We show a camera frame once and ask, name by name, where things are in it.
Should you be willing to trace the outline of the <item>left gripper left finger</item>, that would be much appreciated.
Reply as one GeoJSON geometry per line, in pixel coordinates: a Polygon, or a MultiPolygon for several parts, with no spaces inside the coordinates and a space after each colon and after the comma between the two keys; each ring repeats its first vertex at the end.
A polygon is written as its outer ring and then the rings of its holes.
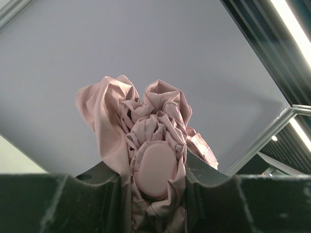
{"type": "Polygon", "coordinates": [[[104,163],[68,174],[2,174],[3,233],[129,233],[121,178],[104,163]]]}

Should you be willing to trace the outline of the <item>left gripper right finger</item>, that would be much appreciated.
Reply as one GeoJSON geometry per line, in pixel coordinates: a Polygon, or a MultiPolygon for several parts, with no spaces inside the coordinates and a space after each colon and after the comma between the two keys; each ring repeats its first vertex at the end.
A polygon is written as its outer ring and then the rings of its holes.
{"type": "Polygon", "coordinates": [[[191,152],[186,161],[185,207],[190,233],[308,233],[311,178],[228,177],[191,152]]]}

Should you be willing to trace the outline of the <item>pink folding umbrella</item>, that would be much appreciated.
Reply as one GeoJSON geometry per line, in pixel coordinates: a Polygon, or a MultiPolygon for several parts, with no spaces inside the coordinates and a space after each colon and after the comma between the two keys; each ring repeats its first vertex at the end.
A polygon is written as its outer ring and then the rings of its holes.
{"type": "Polygon", "coordinates": [[[81,88],[75,104],[96,134],[102,161],[121,179],[126,233],[184,233],[188,151],[212,168],[218,161],[188,125],[184,93],[157,80],[140,96],[124,75],[81,88]]]}

